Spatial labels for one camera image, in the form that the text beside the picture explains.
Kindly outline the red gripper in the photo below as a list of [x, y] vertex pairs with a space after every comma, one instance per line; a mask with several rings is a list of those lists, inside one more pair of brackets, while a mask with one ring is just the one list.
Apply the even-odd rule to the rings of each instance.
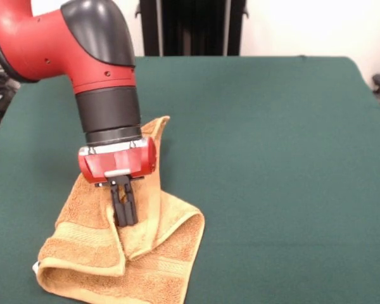
[[79, 167], [90, 184], [106, 184], [109, 179], [123, 177], [125, 201], [120, 199], [119, 186], [111, 181], [110, 193], [115, 224], [126, 227], [137, 224], [137, 212], [131, 178], [152, 174], [156, 169], [156, 144], [150, 137], [103, 146], [84, 146], [79, 149]]

